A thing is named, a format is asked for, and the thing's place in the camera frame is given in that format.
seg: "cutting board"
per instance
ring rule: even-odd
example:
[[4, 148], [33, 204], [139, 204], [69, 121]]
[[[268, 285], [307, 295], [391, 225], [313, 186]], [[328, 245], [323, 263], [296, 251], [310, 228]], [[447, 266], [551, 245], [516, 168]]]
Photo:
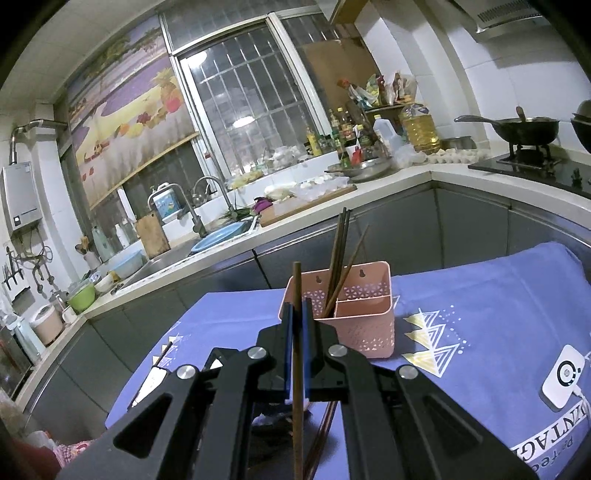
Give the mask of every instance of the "cutting board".
[[135, 224], [135, 229], [148, 258], [157, 257], [170, 250], [168, 239], [160, 225], [160, 219], [154, 212], [139, 219]]
[[278, 208], [278, 210], [280, 210], [280, 213], [275, 212], [275, 205], [263, 210], [261, 212], [261, 218], [259, 220], [259, 223], [261, 224], [261, 226], [271, 225], [291, 215], [303, 212], [308, 208], [315, 207], [316, 205], [328, 202], [329, 200], [340, 197], [341, 195], [345, 195], [346, 193], [354, 192], [355, 190], [357, 190], [357, 187], [355, 185], [348, 185], [344, 189], [339, 189], [335, 190], [334, 192], [326, 193], [322, 197], [318, 197], [316, 200], [312, 200], [311, 202], [306, 202], [304, 204], [302, 204], [301, 201], [298, 201], [295, 198], [290, 198], [282, 202], [281, 208]]

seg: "green bowl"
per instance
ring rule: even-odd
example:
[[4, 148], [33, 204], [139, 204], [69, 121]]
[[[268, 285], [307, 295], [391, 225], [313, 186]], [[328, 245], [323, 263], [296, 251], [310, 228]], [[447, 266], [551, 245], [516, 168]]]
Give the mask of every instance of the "green bowl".
[[71, 296], [68, 300], [68, 305], [70, 305], [76, 313], [82, 313], [94, 303], [95, 299], [95, 286], [92, 283], [89, 283]]

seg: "knife rack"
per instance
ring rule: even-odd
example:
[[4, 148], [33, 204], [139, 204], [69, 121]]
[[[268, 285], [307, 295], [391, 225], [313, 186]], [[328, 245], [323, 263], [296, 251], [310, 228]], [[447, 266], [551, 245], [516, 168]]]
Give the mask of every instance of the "knife rack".
[[25, 278], [22, 268], [19, 268], [14, 272], [14, 275], [7, 277], [6, 280], [2, 280], [2, 287], [4, 293], [12, 303], [22, 292], [31, 288], [29, 282]]

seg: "frying pan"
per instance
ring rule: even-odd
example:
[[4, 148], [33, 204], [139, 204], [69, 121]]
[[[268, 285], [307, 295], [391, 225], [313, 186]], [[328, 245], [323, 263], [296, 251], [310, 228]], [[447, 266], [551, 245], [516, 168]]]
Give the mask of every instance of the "frying pan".
[[491, 124], [503, 140], [514, 145], [547, 145], [558, 135], [558, 120], [546, 116], [533, 118], [505, 118], [491, 120], [477, 115], [461, 115], [455, 122], [483, 122]]

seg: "ceiling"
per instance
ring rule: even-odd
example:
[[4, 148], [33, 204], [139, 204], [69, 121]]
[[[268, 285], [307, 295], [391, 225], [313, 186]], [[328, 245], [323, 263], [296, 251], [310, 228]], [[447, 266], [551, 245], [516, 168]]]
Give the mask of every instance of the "ceiling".
[[69, 0], [33, 36], [0, 89], [0, 111], [54, 102], [111, 36], [162, 0]]

